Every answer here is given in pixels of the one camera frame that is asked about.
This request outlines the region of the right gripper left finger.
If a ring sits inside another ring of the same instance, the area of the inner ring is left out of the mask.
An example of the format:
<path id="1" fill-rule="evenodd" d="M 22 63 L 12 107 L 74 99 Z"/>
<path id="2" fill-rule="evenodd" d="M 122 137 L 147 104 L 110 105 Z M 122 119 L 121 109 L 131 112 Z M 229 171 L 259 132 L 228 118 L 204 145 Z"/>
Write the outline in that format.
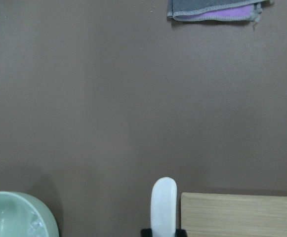
<path id="1" fill-rule="evenodd" d="M 151 228 L 142 229 L 140 231 L 140 236 L 141 237 L 153 237 L 152 229 Z"/>

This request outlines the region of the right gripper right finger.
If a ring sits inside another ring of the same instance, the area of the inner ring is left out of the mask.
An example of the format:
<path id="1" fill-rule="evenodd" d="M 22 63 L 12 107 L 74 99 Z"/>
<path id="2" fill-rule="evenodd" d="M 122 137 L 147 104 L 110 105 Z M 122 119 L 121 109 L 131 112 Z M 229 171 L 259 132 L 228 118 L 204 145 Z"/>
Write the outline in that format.
<path id="1" fill-rule="evenodd" d="M 176 229 L 175 237 L 187 237 L 187 232 L 185 229 Z"/>

